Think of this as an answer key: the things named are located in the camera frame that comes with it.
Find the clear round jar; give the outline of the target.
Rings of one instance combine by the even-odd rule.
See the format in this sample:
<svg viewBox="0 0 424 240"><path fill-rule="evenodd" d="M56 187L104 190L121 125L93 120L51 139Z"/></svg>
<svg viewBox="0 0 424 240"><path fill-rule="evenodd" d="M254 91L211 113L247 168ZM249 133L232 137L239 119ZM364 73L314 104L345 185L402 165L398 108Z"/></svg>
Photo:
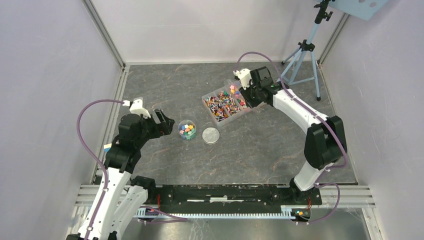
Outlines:
<svg viewBox="0 0 424 240"><path fill-rule="evenodd" d="M196 137L197 130L196 125L191 120L182 120L178 124L178 133L183 140L192 140Z"/></svg>

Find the clear plastic scoop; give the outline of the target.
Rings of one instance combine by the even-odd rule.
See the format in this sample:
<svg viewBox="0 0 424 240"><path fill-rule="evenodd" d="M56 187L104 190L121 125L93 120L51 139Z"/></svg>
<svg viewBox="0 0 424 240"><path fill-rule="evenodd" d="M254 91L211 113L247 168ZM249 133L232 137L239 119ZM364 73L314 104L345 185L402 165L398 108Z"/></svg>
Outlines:
<svg viewBox="0 0 424 240"><path fill-rule="evenodd" d="M236 99L245 100L243 95L240 92L240 88L242 87L239 80L227 79L225 80L225 87L229 90L229 93Z"/></svg>

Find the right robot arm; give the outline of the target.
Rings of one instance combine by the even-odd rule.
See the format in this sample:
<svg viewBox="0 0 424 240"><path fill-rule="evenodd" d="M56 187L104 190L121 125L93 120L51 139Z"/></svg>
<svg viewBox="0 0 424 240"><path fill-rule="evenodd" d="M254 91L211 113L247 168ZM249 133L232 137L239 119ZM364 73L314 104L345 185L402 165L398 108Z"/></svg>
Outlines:
<svg viewBox="0 0 424 240"><path fill-rule="evenodd" d="M348 160L344 124L340 117L329 117L305 103L283 80L273 80L267 67L243 68L233 72L240 81L239 92L249 108L266 103L286 114L305 133L305 163L290 180L289 199L302 204L317 188L318 180L336 162Z"/></svg>

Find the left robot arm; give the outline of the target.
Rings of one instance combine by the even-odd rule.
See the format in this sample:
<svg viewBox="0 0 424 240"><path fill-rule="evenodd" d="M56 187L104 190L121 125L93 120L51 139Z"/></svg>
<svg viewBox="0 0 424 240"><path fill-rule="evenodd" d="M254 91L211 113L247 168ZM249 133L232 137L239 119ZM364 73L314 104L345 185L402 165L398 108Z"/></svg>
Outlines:
<svg viewBox="0 0 424 240"><path fill-rule="evenodd" d="M141 148L152 139L170 135L175 120L155 109L159 122L151 116L130 113L118 125L118 135L105 156L105 173L92 207L82 226L68 240L120 240L141 205L157 198L155 180L132 178L141 158Z"/></svg>

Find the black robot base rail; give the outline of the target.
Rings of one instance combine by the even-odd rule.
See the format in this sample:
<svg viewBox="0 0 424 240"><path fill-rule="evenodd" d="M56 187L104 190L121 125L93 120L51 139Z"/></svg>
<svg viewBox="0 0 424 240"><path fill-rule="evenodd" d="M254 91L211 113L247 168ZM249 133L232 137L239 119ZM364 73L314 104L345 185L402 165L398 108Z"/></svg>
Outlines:
<svg viewBox="0 0 424 240"><path fill-rule="evenodd" d="M322 203L319 189L296 193L286 184L164 184L149 191L145 202L168 214L277 214L282 206Z"/></svg>

